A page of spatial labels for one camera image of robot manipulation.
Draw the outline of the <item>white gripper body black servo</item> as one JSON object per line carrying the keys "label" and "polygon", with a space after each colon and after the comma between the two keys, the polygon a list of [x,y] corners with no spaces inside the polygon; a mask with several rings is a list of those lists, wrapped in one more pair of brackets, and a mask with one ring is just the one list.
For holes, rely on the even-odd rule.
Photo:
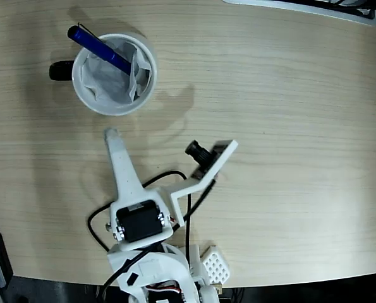
{"label": "white gripper body black servo", "polygon": [[173,234],[172,220],[178,220],[178,202],[157,187],[117,190],[110,206],[110,226],[116,243],[110,252],[142,249],[162,242]]}

